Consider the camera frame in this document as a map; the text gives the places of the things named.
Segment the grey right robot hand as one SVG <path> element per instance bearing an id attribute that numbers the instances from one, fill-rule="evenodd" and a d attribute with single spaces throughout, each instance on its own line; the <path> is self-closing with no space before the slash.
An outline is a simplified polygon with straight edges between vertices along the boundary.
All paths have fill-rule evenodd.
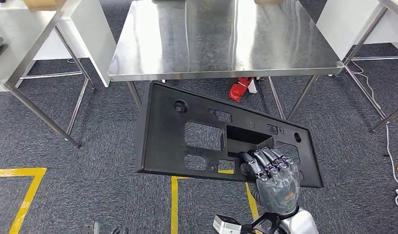
<path id="1" fill-rule="evenodd" d="M 241 172 L 250 177 L 248 189 L 267 212 L 288 215 L 297 209 L 300 188 L 296 163 L 276 148 L 239 152 Z"/>

